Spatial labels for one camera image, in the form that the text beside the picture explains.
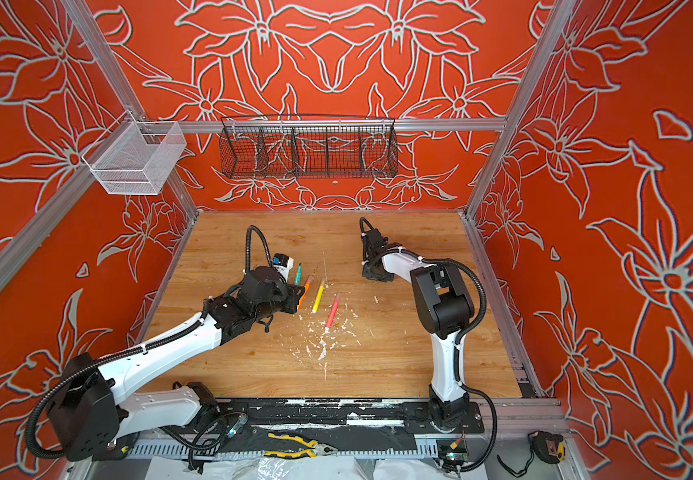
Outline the yellow highlighter pen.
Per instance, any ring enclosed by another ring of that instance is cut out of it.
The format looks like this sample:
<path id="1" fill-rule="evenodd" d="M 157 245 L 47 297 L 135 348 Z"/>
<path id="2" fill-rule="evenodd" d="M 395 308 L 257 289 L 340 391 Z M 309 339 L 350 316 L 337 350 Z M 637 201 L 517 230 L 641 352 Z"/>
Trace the yellow highlighter pen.
<path id="1" fill-rule="evenodd" d="M 322 278 L 322 280 L 320 280 L 320 285 L 318 285 L 318 291 L 316 291 L 316 297 L 314 297 L 314 304 L 312 304 L 312 314 L 316 314 L 318 310 L 320 310 L 324 289 L 326 289 L 326 278 Z"/>

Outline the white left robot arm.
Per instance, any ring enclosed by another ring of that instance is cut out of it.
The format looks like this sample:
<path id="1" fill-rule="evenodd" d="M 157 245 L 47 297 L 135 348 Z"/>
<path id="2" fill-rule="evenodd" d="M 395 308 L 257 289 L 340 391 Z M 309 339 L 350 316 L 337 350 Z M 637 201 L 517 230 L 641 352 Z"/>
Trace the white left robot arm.
<path id="1" fill-rule="evenodd" d="M 170 391 L 141 394 L 140 387 L 172 368 L 250 332 L 270 328 L 276 313 L 294 314 L 304 290 L 272 257 L 252 266 L 246 229 L 244 277 L 218 297 L 208 297 L 186 322 L 134 347 L 98 359 L 80 354 L 68 362 L 24 426 L 24 446 L 38 459 L 84 460 L 100 455 L 122 437 L 159 429 L 189 452 L 204 452 L 218 440 L 204 436 L 222 422 L 216 398 L 200 382 Z"/>

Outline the pink highlighter pen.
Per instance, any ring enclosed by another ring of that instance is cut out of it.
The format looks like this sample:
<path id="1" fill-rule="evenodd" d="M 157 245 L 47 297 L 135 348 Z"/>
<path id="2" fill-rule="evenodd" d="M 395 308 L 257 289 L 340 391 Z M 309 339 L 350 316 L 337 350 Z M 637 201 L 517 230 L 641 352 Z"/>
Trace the pink highlighter pen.
<path id="1" fill-rule="evenodd" d="M 328 315 L 328 320 L 326 320 L 326 333 L 330 332 L 332 325 L 334 325 L 334 320 L 336 320 L 336 314 L 338 314 L 338 307 L 340 307 L 340 299 L 342 299 L 342 294 L 336 294 L 334 302 L 332 302 L 332 309 L 330 309 L 330 315 Z"/>

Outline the orange highlighter pen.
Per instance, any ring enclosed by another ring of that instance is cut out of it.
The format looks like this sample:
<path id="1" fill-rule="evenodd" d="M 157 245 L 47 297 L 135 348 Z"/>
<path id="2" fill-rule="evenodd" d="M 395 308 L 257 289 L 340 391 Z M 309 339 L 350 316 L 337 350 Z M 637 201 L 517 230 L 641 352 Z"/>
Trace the orange highlighter pen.
<path id="1" fill-rule="evenodd" d="M 298 300 L 298 309 L 302 308 L 302 304 L 304 304 L 304 299 L 306 299 L 306 294 L 308 294 L 308 291 L 310 291 L 310 285 L 312 285 L 312 281 L 314 281 L 314 276 L 310 275 L 308 276 L 308 279 L 306 279 L 306 282 L 304 282 L 304 293 L 302 293 L 302 296 L 300 296 L 300 300 Z"/>

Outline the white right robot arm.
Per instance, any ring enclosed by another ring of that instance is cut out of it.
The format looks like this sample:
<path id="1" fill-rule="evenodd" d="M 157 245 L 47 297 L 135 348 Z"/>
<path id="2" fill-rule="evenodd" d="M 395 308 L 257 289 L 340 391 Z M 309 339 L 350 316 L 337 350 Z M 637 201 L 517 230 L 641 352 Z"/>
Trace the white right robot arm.
<path id="1" fill-rule="evenodd" d="M 491 413 L 490 436 L 476 460 L 462 460 L 456 443 L 441 454 L 438 467 L 460 475 L 484 466 L 494 450 L 498 420 L 493 400 L 464 380 L 465 338 L 480 326 L 486 314 L 483 285 L 472 269 L 449 258 L 432 259 L 391 243 L 366 218 L 358 220 L 362 242 L 362 276 L 371 281 L 392 282 L 400 277 L 410 283 L 418 319 L 432 346 L 432 380 L 429 414 L 434 427 L 452 431 L 462 428 L 472 395 L 483 399 Z"/>

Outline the green highlighter pen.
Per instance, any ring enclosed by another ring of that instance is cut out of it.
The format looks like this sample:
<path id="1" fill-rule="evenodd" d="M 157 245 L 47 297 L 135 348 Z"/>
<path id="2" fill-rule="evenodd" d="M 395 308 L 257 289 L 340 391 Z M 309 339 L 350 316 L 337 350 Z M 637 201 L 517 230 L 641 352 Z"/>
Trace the green highlighter pen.
<path id="1" fill-rule="evenodd" d="M 294 284 L 300 285 L 302 282 L 302 264 L 298 264 L 298 269 L 296 269 L 296 276 L 294 276 Z"/>

